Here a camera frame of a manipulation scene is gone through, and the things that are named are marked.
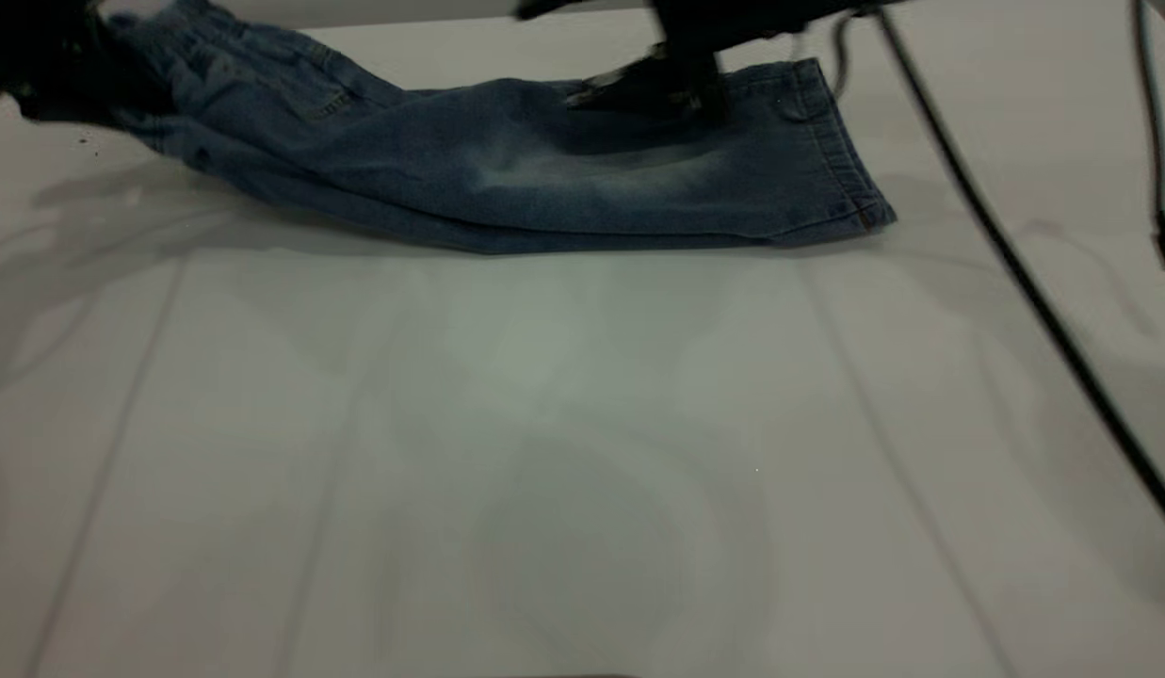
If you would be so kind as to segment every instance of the jeans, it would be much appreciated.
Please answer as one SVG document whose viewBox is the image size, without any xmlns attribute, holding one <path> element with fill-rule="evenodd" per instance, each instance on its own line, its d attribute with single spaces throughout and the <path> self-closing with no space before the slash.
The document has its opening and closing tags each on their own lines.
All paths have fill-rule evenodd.
<svg viewBox="0 0 1165 678">
<path fill-rule="evenodd" d="M 206 0 L 111 19 L 177 115 L 114 111 L 163 155 L 273 204 L 475 253 L 798 246 L 896 219 L 816 61 L 728 76 L 732 123 L 570 111 L 581 82 L 404 91 Z"/>
</svg>

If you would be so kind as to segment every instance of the white surface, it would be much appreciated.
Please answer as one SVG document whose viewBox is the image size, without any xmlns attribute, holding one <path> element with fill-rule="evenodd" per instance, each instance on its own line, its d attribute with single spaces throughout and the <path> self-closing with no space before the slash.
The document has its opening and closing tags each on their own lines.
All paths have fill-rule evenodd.
<svg viewBox="0 0 1165 678">
<path fill-rule="evenodd" d="M 1165 471 L 1124 12 L 1068 3 L 902 26 Z M 316 35 L 450 86 L 651 26 Z M 0 678 L 1165 677 L 1165 529 L 853 35 L 902 221 L 802 253 L 379 243 L 2 105 Z"/>
<path fill-rule="evenodd" d="M 105 0 L 108 12 L 154 13 L 169 0 Z M 337 27 L 380 22 L 430 22 L 444 19 L 509 17 L 518 0 L 225 0 L 220 2 L 254 22 L 284 27 Z M 642 0 L 589 0 L 564 13 L 640 7 Z"/>
</svg>

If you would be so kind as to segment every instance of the seam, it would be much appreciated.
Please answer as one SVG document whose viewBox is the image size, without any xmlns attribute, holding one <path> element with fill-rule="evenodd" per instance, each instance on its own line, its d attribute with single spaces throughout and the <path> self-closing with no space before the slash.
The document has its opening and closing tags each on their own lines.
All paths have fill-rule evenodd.
<svg viewBox="0 0 1165 678">
<path fill-rule="evenodd" d="M 797 73 L 795 69 L 792 70 L 792 77 L 796 78 L 796 85 L 800 99 L 800 107 L 804 108 L 804 116 L 807 116 L 809 115 L 807 98 L 804 94 L 804 86 L 803 83 L 800 83 L 799 73 Z M 833 114 L 832 111 L 827 111 L 826 113 L 824 113 L 824 115 L 832 115 L 832 114 Z M 859 205 L 859 202 L 853 196 L 850 196 L 849 189 L 846 188 L 845 182 L 842 182 L 841 177 L 838 176 L 838 172 L 834 171 L 833 163 L 828 158 L 828 151 L 826 150 L 826 147 L 824 147 L 824 143 L 820 142 L 820 136 L 818 133 L 816 133 L 816 129 L 812 129 L 813 122 L 814 120 L 806 121 L 806 123 L 804 123 L 804 127 L 807 129 L 809 136 L 812 139 L 812 143 L 816 146 L 816 149 L 818 149 L 818 154 L 820 155 L 820 162 L 824 163 L 824 168 L 828 171 L 828 177 L 831 177 L 831 179 L 834 181 L 834 183 L 838 185 L 838 189 L 841 189 L 841 195 L 846 198 L 847 202 L 849 202 L 850 205 L 854 205 L 854 207 L 856 207 L 859 214 L 862 214 L 863 206 Z"/>
</svg>

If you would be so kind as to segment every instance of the black wire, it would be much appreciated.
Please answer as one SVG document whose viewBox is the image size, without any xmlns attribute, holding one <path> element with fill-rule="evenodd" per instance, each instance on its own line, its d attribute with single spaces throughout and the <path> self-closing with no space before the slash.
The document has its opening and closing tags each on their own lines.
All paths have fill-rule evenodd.
<svg viewBox="0 0 1165 678">
<path fill-rule="evenodd" d="M 1151 146 L 1151 214 L 1156 224 L 1156 245 L 1165 267 L 1165 150 L 1163 108 L 1155 86 L 1151 65 L 1151 38 L 1148 35 L 1148 3 L 1130 0 L 1130 26 L 1134 28 L 1134 55 L 1138 64 L 1138 83 L 1143 90 L 1143 107 L 1148 113 L 1148 140 Z"/>
<path fill-rule="evenodd" d="M 891 14 L 883 7 L 873 7 L 873 13 L 878 17 L 880 27 L 882 27 L 888 43 L 891 44 L 892 55 L 896 56 L 897 64 L 904 71 L 904 77 L 909 83 L 909 89 L 912 91 L 913 99 L 917 100 L 931 133 L 934 135 L 935 141 L 938 141 L 938 149 L 942 155 L 942 162 L 951 175 L 955 177 L 962 200 L 970 206 L 976 223 L 982 228 L 988 241 L 990 241 L 996 256 L 1009 269 L 1009 275 L 1012 276 L 1014 283 L 1017 283 L 1017 288 L 1021 288 L 1022 295 L 1025 295 L 1026 302 L 1035 310 L 1035 315 L 1037 315 L 1039 322 L 1043 323 L 1043 327 L 1046 330 L 1052 342 L 1054 342 L 1055 348 L 1059 348 L 1059 354 L 1072 370 L 1072 375 L 1076 379 L 1080 389 L 1085 391 L 1085 395 L 1089 398 L 1089 403 L 1094 405 L 1094 410 L 1097 411 L 1097 416 L 1106 425 L 1108 433 L 1114 438 L 1114 443 L 1122 451 L 1122 454 L 1130 464 L 1130 468 L 1137 474 L 1138 480 L 1143 481 L 1143 487 L 1148 490 L 1148 494 L 1151 494 L 1156 508 L 1159 509 L 1165 520 L 1165 482 L 1159 473 L 1159 468 L 1156 468 L 1156 464 L 1148 458 L 1142 444 L 1134 437 L 1134 432 L 1125 424 L 1125 421 L 1122 419 L 1122 414 L 1113 403 L 1110 395 L 1107 394 L 1106 387 L 1102 386 L 1097 375 L 1094 374 L 1089 362 L 1085 360 L 1083 353 L 1076 347 L 1076 342 L 1072 338 L 1072 334 L 1069 334 L 1068 327 L 1059 319 L 1059 315 L 1055 313 L 1054 308 L 1046 299 L 1046 296 L 1043 295 L 1033 276 L 1030 276 L 1029 271 L 1026 271 L 1025 263 L 1022 262 L 1014 246 L 1009 243 L 1008 236 L 1001 231 L 1001 226 L 993 214 L 991 207 L 983 199 L 982 193 L 976 188 L 975 181 L 970 177 L 969 170 L 966 168 L 965 162 L 962 162 L 960 150 L 958 150 L 955 141 L 946 128 L 937 104 L 932 101 L 922 75 L 917 72 L 917 65 L 913 64 L 912 56 L 909 55 L 904 38 L 897 33 L 896 26 L 892 24 Z"/>
</svg>

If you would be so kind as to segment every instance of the jeans pocket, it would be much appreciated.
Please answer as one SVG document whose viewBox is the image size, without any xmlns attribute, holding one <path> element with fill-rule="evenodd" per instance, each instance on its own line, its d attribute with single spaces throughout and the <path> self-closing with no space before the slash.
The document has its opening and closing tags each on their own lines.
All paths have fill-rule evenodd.
<svg viewBox="0 0 1165 678">
<path fill-rule="evenodd" d="M 317 43 L 281 40 L 250 27 L 242 44 L 252 80 L 277 96 L 299 119 L 324 120 L 353 103 L 354 96 L 316 61 Z"/>
</svg>

